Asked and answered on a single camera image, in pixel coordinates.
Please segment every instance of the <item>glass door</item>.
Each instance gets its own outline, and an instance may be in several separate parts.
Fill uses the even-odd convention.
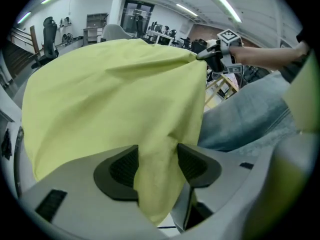
[[[121,27],[129,34],[137,33],[138,16],[143,17],[143,32],[147,32],[147,27],[154,9],[154,4],[143,1],[126,0],[123,7]]]

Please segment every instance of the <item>yellow fabric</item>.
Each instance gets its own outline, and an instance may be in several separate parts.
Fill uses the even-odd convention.
[[[320,132],[320,69],[312,51],[300,73],[283,98],[297,128],[303,132]]]
[[[177,143],[198,141],[206,69],[186,49],[140,39],[86,46],[43,66],[22,106],[36,180],[68,161],[138,144],[139,207],[160,223],[185,182]]]

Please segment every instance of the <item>staircase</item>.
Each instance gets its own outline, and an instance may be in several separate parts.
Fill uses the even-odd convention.
[[[35,62],[34,54],[28,52],[10,41],[6,41],[2,47],[4,62],[12,76],[16,76],[31,62]]]

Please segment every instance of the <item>blue jeans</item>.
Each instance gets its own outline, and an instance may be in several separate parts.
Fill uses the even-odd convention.
[[[272,152],[282,138],[298,134],[282,99],[289,86],[276,71],[205,112],[198,146],[241,156]]]

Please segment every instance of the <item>railing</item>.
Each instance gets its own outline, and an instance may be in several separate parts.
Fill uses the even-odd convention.
[[[12,27],[10,29],[10,37],[11,37],[12,42],[13,42],[13,38],[16,38],[16,39],[24,42],[25,44],[32,46],[35,54],[39,53],[39,47],[38,47],[36,32],[35,32],[35,26],[30,27],[30,33],[27,33],[17,27]]]

